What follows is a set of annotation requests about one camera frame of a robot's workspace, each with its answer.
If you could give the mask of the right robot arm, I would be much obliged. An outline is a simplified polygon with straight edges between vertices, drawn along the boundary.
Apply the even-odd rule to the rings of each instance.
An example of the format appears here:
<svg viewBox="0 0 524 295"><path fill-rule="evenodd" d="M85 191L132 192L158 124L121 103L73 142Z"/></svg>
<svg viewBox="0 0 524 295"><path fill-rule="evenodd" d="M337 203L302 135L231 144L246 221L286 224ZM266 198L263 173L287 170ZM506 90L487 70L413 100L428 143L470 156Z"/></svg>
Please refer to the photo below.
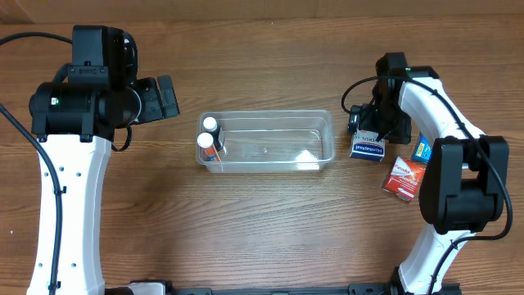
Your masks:
<svg viewBox="0 0 524 295"><path fill-rule="evenodd" d="M370 103L344 110L347 130L368 139L353 150L370 156L382 141L408 144L412 126L431 144L423 176L399 166L398 178L414 180L424 226L408 257L388 283L350 284L350 294L459 294L443 284L447 270L469 241L504 238L513 224L506 188L509 147L473 125L445 93L430 66L410 67L402 52L377 60Z"/></svg>

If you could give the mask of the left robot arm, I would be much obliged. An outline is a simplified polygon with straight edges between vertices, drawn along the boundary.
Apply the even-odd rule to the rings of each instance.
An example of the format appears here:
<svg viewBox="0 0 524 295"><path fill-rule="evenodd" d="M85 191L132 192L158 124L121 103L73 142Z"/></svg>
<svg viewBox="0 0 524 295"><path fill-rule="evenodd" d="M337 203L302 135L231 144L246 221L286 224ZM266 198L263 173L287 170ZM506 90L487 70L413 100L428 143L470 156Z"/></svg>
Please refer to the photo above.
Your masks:
<svg viewBox="0 0 524 295"><path fill-rule="evenodd" d="M29 101L41 205L31 294L102 294L102 187L117 129L178 116L168 75L138 78L138 50L118 28L77 25L72 61Z"/></svg>

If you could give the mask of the dark bottle white cap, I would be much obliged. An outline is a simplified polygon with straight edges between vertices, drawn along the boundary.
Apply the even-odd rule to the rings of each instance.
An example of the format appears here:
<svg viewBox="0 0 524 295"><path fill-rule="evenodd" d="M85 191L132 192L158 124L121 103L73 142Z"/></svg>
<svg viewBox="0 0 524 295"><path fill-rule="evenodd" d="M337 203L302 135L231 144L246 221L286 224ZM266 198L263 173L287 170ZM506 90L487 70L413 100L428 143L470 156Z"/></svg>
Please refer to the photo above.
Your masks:
<svg viewBox="0 0 524 295"><path fill-rule="evenodd" d="M214 139L214 146L218 152L226 152L224 146L224 132L219 122L214 117L206 117L203 120L203 127Z"/></svg>

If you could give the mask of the red Panadol box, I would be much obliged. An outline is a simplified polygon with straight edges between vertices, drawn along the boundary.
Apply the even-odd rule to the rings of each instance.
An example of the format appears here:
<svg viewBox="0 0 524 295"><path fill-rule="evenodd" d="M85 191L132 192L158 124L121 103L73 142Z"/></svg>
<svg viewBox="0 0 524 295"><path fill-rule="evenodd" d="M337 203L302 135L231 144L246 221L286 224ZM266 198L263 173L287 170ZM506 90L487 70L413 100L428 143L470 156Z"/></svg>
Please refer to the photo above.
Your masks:
<svg viewBox="0 0 524 295"><path fill-rule="evenodd" d="M403 157L397 157L382 184L382 190L410 202L415 198L424 173L423 166Z"/></svg>

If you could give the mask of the white blue plaster box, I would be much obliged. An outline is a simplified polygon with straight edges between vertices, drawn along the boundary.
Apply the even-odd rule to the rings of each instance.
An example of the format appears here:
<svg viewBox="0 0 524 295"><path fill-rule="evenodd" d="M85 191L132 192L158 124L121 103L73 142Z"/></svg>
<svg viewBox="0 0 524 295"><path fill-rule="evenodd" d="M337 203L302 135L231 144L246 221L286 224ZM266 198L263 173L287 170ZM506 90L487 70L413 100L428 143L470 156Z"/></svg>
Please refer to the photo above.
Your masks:
<svg viewBox="0 0 524 295"><path fill-rule="evenodd" d="M358 129L351 140L350 157L382 161L386 155L386 143L384 139L377 140L377 137L378 133Z"/></svg>

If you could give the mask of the blue medicine box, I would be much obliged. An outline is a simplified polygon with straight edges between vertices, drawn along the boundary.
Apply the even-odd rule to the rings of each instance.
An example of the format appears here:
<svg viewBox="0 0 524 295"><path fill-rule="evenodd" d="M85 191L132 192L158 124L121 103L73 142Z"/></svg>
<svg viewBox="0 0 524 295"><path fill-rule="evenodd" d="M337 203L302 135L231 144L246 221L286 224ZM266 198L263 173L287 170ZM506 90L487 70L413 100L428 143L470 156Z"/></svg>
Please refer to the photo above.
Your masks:
<svg viewBox="0 0 524 295"><path fill-rule="evenodd" d="M431 145L422 133L418 135L418 140L413 148L412 161L427 164L431 159Z"/></svg>

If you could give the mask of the orange tablet tube white cap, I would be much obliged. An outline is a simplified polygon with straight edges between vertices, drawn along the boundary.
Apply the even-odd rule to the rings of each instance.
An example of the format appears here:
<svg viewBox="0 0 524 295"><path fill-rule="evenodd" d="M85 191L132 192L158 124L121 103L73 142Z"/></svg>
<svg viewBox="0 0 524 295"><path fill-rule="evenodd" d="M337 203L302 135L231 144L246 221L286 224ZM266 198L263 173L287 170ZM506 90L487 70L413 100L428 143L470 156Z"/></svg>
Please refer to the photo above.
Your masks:
<svg viewBox="0 0 524 295"><path fill-rule="evenodd" d="M203 150L209 161L220 162L219 154L215 148L214 138L209 133L201 133L196 139L197 145Z"/></svg>

